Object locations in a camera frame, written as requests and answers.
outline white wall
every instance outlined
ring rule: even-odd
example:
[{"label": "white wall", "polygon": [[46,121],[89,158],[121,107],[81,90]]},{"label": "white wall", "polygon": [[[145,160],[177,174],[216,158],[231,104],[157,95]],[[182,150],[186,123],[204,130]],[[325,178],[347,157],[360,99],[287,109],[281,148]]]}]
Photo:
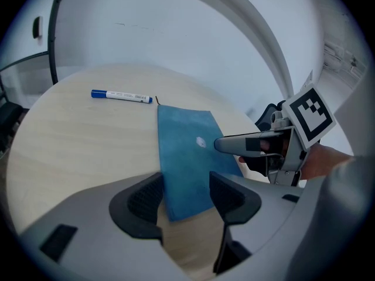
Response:
[{"label": "white wall", "polygon": [[[333,114],[335,114],[339,107],[352,93],[350,87],[326,69],[323,69],[322,71],[321,78],[317,84],[317,89]],[[353,155],[352,148],[350,147],[345,133],[338,122],[332,130],[322,137],[321,144],[333,147],[343,153]]]},{"label": "white wall", "polygon": [[[312,1],[250,1],[279,40],[295,88],[311,70],[316,78],[323,41]],[[199,0],[63,0],[56,26],[59,80],[75,69],[107,63],[145,63],[187,74],[240,110],[252,108],[253,119],[282,100],[254,46]]]},{"label": "white wall", "polygon": [[[7,65],[47,51],[48,25],[53,0],[27,0],[0,44],[0,69]],[[35,18],[42,16],[42,36],[34,39],[32,28]]]},{"label": "white wall", "polygon": [[287,61],[294,93],[311,70],[319,80],[323,66],[323,26],[315,0],[249,0],[269,24]]},{"label": "white wall", "polygon": [[24,108],[31,108],[53,85],[48,55],[15,64],[0,75],[9,100]]},{"label": "white wall", "polygon": [[342,47],[337,56],[344,58],[343,52],[350,51],[364,65],[371,59],[371,50],[367,46],[362,31],[355,18],[341,0],[316,0],[321,12],[325,32],[325,41],[332,48]]}]

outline round table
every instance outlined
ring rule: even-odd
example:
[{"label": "round table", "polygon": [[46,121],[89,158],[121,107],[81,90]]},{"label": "round table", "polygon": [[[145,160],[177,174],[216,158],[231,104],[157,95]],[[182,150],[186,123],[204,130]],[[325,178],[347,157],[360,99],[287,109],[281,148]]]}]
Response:
[{"label": "round table", "polygon": [[[174,71],[116,64],[73,74],[35,103],[15,136],[6,188],[18,233],[80,190],[160,171],[156,99],[152,104],[94,99],[92,89],[158,96],[162,105],[209,110],[223,135],[258,131],[218,93]],[[245,177],[268,181],[238,165]],[[158,226],[165,251],[192,279],[214,276],[223,232],[215,208],[169,222],[162,202]]]}]

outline blue cloth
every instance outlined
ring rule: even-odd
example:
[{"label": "blue cloth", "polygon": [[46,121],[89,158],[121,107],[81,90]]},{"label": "blue cloth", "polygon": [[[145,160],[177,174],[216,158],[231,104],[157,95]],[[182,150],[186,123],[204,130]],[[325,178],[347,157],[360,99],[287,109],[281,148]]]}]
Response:
[{"label": "blue cloth", "polygon": [[234,157],[215,150],[223,136],[210,111],[158,106],[159,158],[170,221],[213,207],[210,171],[242,176]]}]

